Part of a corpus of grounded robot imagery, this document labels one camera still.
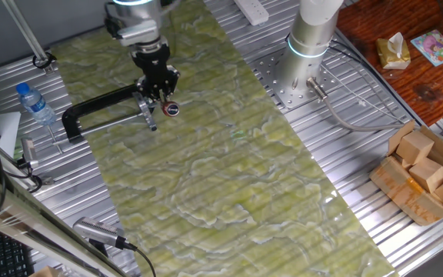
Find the metal slotted table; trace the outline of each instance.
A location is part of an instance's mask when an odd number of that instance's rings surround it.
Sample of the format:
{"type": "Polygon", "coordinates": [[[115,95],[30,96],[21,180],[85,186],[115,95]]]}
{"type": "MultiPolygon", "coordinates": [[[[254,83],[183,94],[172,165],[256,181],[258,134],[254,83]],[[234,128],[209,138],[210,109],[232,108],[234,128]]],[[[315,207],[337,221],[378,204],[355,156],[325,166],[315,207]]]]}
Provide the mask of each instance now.
{"type": "MultiPolygon", "coordinates": [[[[405,275],[443,249],[443,220],[421,227],[413,223],[368,178],[368,173],[387,152],[388,138],[395,130],[351,132],[335,123],[323,103],[314,95],[302,97],[292,109],[280,103],[277,84],[272,78],[274,62],[285,47],[299,0],[263,0],[269,21],[251,26],[233,0],[205,0],[245,61],[280,108],[289,124],[323,168],[341,196],[377,243],[388,261],[405,275]]],[[[324,89],[341,117],[356,125],[384,125],[416,119],[389,88],[379,85],[358,63],[331,49],[323,69],[324,89]]],[[[67,224],[88,216],[120,226],[117,213],[102,180],[87,142],[54,146],[48,129],[37,125],[20,106],[14,87],[28,82],[38,88],[55,109],[59,118],[71,106],[58,68],[45,75],[32,65],[31,58],[0,68],[0,113],[20,111],[20,137],[33,138],[39,167],[35,174],[51,176],[55,184],[45,186],[35,197],[67,224]]],[[[57,139],[65,137],[60,121],[52,126],[57,139]]],[[[127,273],[137,274],[138,266],[130,252],[111,247],[112,260],[127,273]]],[[[33,251],[35,269],[58,266],[46,256],[33,251]]]]}

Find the cardboard box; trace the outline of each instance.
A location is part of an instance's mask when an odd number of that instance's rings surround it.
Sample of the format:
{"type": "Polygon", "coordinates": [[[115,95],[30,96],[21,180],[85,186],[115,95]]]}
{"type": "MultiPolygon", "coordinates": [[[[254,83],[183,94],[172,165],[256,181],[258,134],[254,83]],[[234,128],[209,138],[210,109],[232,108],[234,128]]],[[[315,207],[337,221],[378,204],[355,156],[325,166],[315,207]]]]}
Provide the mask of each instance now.
{"type": "Polygon", "coordinates": [[[409,162],[406,162],[403,158],[401,158],[398,154],[392,153],[392,156],[396,158],[396,160],[402,165],[403,169],[409,170],[413,165],[409,162]]]}
{"type": "MultiPolygon", "coordinates": [[[[387,158],[370,173],[370,179],[419,225],[429,225],[443,219],[443,203],[425,191],[401,164],[391,157],[401,138],[413,131],[414,122],[409,122],[389,139],[387,158]]],[[[420,132],[434,141],[428,158],[443,166],[443,140],[422,126],[420,132]]]]}
{"type": "Polygon", "coordinates": [[[60,277],[59,273],[61,273],[59,270],[46,266],[29,277],[60,277]]]}

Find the gray cable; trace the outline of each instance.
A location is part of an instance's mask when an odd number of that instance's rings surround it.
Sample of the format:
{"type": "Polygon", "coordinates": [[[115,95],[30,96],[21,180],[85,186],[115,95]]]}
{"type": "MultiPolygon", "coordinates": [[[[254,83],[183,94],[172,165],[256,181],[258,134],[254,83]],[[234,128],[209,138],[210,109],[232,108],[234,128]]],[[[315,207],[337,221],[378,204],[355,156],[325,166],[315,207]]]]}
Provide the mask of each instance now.
{"type": "Polygon", "coordinates": [[[392,129],[392,128],[401,128],[404,125],[403,124],[391,124],[391,125],[383,125],[383,126],[374,126],[374,127],[361,127],[361,126],[355,126],[347,123],[345,120],[343,120],[341,117],[339,117],[338,113],[335,111],[335,109],[332,107],[331,103],[329,102],[328,98],[323,99],[326,106],[328,106],[329,111],[331,114],[338,120],[338,122],[343,125],[345,128],[349,128],[353,131],[357,132],[373,132],[373,131],[380,131],[380,130],[386,130],[386,129],[392,129]]]}

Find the blue led ring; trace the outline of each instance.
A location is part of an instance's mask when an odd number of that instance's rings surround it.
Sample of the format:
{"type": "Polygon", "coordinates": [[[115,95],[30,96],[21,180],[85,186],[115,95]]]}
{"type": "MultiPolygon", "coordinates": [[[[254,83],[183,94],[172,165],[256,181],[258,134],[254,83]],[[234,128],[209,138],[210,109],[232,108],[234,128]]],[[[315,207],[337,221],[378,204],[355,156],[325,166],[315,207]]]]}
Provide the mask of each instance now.
{"type": "Polygon", "coordinates": [[[143,4],[146,4],[146,3],[151,2],[153,0],[136,0],[136,1],[130,1],[130,2],[121,1],[121,0],[112,0],[112,1],[114,1],[114,3],[118,4],[118,5],[143,5],[143,4]]]}
{"type": "Polygon", "coordinates": [[[324,53],[326,53],[326,51],[328,50],[328,49],[325,49],[321,54],[318,54],[318,55],[305,55],[305,54],[302,54],[302,53],[298,52],[297,50],[295,50],[295,49],[293,48],[293,46],[291,46],[291,43],[290,43],[289,40],[288,40],[288,46],[290,46],[290,49],[291,49],[295,54],[297,54],[297,55],[299,55],[299,56],[301,56],[301,57],[303,57],[303,58],[317,58],[317,57],[320,57],[320,56],[324,55],[324,53]]]}

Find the metal rod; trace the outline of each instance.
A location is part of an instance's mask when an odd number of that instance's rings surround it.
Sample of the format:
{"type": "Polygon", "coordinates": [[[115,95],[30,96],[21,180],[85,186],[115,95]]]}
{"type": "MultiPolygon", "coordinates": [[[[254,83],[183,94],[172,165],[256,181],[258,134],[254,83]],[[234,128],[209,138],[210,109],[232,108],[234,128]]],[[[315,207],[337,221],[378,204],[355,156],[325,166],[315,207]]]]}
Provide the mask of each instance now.
{"type": "MultiPolygon", "coordinates": [[[[87,128],[87,129],[82,131],[82,136],[92,134],[93,132],[100,131],[100,130],[102,130],[104,128],[108,128],[108,127],[111,127],[113,125],[121,124],[121,123],[127,122],[127,121],[129,121],[131,119],[134,119],[134,118],[137,118],[137,117],[141,117],[141,116],[143,116],[142,112],[140,112],[138,114],[135,114],[135,115],[126,115],[123,118],[119,118],[119,119],[116,119],[116,120],[113,120],[113,121],[102,123],[100,125],[96,125],[94,127],[87,128]]],[[[66,143],[66,142],[68,142],[67,139],[62,139],[62,140],[56,141],[56,142],[54,142],[52,144],[53,145],[61,145],[61,144],[66,143]]]]}
{"type": "MultiPolygon", "coordinates": [[[[53,141],[54,143],[56,143],[55,136],[54,136],[54,133],[52,132],[51,126],[50,126],[50,125],[47,125],[47,129],[49,130],[49,133],[51,133],[52,141],[53,141]]],[[[58,148],[59,154],[62,154],[61,146],[59,146],[59,145],[55,145],[55,147],[58,148]]]]}
{"type": "Polygon", "coordinates": [[[44,49],[38,43],[37,38],[34,36],[34,33],[30,29],[30,26],[28,26],[25,18],[23,17],[23,14],[20,12],[20,9],[15,4],[15,0],[2,1],[3,4],[5,4],[5,7],[8,9],[9,14],[13,17],[13,20],[15,20],[15,23],[22,32],[23,36],[27,40],[28,45],[30,45],[30,48],[34,52],[35,56],[37,56],[38,61],[47,61],[48,58],[45,54],[44,49]]]}

